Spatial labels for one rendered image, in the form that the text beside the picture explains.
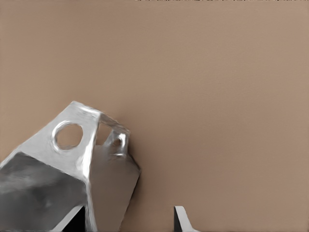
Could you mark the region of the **silver frame foot bracket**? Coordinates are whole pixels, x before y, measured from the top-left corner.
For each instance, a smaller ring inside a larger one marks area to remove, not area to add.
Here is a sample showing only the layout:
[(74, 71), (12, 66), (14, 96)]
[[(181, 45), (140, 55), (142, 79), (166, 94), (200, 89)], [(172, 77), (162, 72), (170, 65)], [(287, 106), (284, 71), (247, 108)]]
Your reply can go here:
[(105, 113), (71, 102), (20, 144), (22, 152), (85, 183), (87, 232), (119, 232), (141, 174), (128, 152), (130, 132)]

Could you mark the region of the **silver frame post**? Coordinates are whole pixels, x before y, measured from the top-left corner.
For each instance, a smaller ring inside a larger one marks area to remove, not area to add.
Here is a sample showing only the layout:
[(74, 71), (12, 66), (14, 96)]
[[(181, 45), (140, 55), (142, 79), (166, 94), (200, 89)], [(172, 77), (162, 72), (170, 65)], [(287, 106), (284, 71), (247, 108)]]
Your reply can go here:
[(51, 231), (86, 203), (83, 181), (22, 152), (0, 168), (0, 231)]

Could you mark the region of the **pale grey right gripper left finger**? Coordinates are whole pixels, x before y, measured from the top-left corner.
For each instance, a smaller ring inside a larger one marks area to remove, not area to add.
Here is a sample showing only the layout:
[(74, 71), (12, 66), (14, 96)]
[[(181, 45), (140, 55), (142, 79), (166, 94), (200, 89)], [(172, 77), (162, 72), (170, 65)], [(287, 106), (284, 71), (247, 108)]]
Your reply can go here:
[(85, 207), (74, 207), (51, 232), (85, 232)]

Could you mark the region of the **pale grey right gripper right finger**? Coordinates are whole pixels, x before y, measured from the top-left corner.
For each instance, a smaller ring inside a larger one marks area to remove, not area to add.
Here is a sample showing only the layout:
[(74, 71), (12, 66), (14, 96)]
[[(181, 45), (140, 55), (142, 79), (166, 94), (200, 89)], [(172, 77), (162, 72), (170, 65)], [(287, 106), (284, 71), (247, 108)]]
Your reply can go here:
[(183, 206), (174, 206), (174, 232), (200, 232), (193, 228)]

